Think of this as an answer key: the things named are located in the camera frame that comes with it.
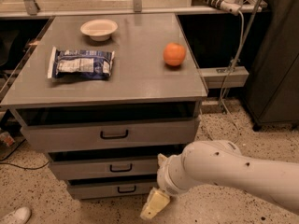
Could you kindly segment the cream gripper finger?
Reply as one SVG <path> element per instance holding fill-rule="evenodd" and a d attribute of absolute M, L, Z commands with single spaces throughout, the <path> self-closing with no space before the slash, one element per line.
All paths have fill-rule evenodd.
<path fill-rule="evenodd" d="M 158 165 L 162 166 L 164 164 L 164 162 L 167 160 L 167 157 L 164 154 L 160 153 L 157 156 L 157 159 L 158 159 Z"/>

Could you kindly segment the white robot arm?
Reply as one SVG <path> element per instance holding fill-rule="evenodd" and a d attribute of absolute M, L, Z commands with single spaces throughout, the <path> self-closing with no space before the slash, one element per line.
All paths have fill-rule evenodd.
<path fill-rule="evenodd" d="M 209 184 L 245 192 L 299 214 L 299 164 L 246 157 L 231 141 L 194 141 L 178 155 L 158 156 L 158 186 L 140 217 L 154 218 L 174 196 Z"/>

